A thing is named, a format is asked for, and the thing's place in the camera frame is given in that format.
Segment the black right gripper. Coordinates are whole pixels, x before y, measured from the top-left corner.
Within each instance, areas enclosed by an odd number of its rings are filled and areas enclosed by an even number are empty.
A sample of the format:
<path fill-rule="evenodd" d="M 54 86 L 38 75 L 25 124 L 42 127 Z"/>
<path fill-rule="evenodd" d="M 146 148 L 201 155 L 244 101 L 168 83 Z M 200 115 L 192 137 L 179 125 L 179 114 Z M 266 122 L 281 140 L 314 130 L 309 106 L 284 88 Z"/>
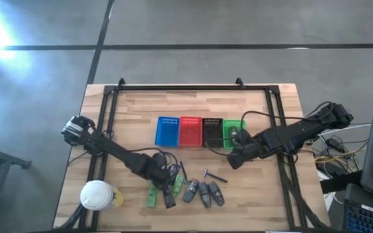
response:
<path fill-rule="evenodd" d="M 239 155 L 229 155 L 227 157 L 233 170 L 237 170 L 243 165 L 243 162 L 256 158 L 265 159 L 265 140 L 263 137 L 238 136 L 238 140 L 240 141 L 240 146 L 238 148 Z"/>

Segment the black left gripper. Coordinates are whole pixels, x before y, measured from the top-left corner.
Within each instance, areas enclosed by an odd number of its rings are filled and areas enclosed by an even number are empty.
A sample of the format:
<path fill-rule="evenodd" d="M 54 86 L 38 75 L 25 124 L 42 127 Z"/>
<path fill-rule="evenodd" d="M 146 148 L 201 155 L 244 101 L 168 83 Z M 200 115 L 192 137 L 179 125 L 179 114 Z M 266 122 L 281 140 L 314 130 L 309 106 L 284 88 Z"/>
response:
<path fill-rule="evenodd" d="M 170 170 L 167 168 L 167 165 L 160 168 L 157 166 L 155 161 L 153 161 L 152 156 L 149 158 L 144 172 L 144 178 L 151 181 L 153 189 L 161 190 L 161 187 L 167 188 L 168 186 L 173 185 L 173 179 L 170 176 Z"/>

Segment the black plastic basket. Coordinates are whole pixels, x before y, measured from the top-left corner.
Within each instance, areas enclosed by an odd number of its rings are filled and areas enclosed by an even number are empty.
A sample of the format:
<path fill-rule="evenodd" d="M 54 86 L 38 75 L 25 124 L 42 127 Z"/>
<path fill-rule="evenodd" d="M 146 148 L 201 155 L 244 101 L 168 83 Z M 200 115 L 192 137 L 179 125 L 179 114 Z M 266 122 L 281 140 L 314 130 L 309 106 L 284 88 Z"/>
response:
<path fill-rule="evenodd" d="M 223 119 L 202 118 L 202 146 L 223 147 Z"/>

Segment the green plastic basket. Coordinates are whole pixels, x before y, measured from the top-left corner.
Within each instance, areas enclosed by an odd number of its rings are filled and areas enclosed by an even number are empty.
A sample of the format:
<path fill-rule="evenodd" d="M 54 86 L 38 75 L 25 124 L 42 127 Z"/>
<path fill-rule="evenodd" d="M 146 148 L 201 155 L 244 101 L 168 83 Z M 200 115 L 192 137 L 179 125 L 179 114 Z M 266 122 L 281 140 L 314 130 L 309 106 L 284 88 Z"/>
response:
<path fill-rule="evenodd" d="M 230 133 L 229 133 L 229 128 L 231 126 L 235 126 L 236 129 L 240 131 L 242 128 L 244 129 L 246 128 L 246 122 L 245 121 L 242 122 L 241 120 L 224 120 L 223 121 L 223 127 L 222 127 L 223 147 L 227 150 L 232 150 L 235 146 L 237 146 L 231 142 Z"/>

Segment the blue plastic basket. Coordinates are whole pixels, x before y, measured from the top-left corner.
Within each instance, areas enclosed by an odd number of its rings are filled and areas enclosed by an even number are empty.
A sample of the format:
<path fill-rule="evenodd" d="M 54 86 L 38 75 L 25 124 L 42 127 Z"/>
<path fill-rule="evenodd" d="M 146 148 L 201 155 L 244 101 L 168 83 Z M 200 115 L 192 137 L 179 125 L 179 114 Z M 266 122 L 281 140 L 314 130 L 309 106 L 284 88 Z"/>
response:
<path fill-rule="evenodd" d="M 160 116 L 157 121 L 155 145 L 177 147 L 179 145 L 179 118 Z"/>

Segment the red plastic basket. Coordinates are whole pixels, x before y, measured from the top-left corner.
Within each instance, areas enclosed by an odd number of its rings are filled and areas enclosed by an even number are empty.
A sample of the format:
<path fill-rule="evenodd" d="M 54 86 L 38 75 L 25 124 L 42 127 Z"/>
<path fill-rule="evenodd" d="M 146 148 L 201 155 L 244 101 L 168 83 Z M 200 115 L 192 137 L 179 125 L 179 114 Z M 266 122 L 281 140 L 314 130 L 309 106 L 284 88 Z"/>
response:
<path fill-rule="evenodd" d="M 196 116 L 180 117 L 179 125 L 180 146 L 202 145 L 202 118 Z"/>

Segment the white-lidded yellow wipes canister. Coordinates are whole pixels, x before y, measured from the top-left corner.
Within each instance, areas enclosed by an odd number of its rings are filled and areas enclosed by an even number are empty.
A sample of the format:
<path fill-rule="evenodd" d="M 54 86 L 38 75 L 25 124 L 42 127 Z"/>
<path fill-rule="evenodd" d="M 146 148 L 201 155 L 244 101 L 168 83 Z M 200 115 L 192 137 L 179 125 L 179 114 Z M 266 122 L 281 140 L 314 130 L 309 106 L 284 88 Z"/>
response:
<path fill-rule="evenodd" d="M 89 181 L 80 192 L 80 204 L 88 210 L 109 210 L 120 207 L 123 203 L 123 193 L 104 181 Z"/>

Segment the black power adapter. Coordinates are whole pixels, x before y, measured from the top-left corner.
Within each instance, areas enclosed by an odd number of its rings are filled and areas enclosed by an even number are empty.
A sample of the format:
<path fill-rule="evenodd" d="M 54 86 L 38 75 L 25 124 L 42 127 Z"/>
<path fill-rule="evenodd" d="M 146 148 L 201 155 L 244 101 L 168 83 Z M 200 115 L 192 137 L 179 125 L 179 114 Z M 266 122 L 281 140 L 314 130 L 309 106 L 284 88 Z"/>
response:
<path fill-rule="evenodd" d="M 335 149 L 339 153 L 344 153 L 345 152 L 345 147 L 343 146 L 342 142 L 338 142 L 335 139 L 326 139 L 325 143 L 326 143 L 327 146 Z"/>

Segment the black keyboard with blue keys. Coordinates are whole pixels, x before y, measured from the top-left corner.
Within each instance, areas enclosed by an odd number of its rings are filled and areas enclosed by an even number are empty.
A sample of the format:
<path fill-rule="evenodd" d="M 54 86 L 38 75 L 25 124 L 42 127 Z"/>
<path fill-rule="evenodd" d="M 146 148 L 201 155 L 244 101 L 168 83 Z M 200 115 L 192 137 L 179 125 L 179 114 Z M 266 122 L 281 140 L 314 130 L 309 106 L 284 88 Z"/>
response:
<path fill-rule="evenodd" d="M 373 193 L 355 184 L 346 187 L 341 229 L 373 233 Z"/>

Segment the black aluminium table frame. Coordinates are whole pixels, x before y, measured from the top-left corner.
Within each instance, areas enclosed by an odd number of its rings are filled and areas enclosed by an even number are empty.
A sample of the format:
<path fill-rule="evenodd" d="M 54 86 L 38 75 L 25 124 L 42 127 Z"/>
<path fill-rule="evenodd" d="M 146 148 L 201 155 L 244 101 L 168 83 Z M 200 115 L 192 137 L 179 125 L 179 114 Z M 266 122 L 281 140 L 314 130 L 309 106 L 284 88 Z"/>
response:
<path fill-rule="evenodd" d="M 302 116 L 302 108 L 293 83 L 231 85 L 123 85 L 118 93 L 114 117 L 114 140 L 129 149 L 152 149 L 158 118 L 205 117 L 244 118 L 247 130 L 258 133 L 271 126 L 267 112 L 284 113 L 288 124 Z M 101 211 L 97 230 L 127 231 L 257 231 L 288 230 L 288 212 L 299 218 L 295 203 L 286 205 L 291 194 L 284 193 L 280 182 L 277 156 L 256 159 L 233 170 L 224 154 L 201 146 L 170 148 L 182 161 L 188 178 L 203 179 L 208 169 L 228 180 L 218 181 L 225 204 L 205 208 L 200 197 L 166 209 L 162 196 L 157 206 L 148 208 L 149 184 L 132 174 L 121 161 L 109 158 L 106 182 L 120 188 L 124 203 Z"/>

